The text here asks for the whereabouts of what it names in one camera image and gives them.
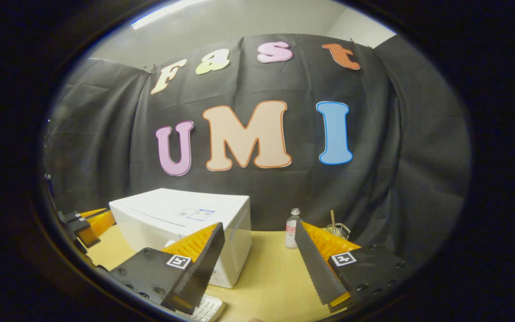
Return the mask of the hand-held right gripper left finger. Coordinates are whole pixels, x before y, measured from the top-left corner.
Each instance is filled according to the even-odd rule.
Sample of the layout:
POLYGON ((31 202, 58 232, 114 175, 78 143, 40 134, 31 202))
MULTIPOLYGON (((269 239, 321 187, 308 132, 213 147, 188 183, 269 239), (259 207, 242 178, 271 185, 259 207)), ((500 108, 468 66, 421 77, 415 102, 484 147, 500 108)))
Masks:
POLYGON ((157 305, 194 313, 225 244, 217 222, 163 250, 145 247, 109 271, 113 279, 157 305))

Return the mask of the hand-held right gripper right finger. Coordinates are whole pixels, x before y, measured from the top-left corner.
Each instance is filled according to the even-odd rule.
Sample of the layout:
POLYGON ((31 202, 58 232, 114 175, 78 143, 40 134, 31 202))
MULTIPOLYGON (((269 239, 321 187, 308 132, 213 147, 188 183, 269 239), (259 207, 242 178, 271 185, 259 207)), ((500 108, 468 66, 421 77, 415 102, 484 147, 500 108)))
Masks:
POLYGON ((295 242, 320 302, 330 312, 386 295, 406 279, 406 261, 378 247, 360 247, 299 221, 295 242))

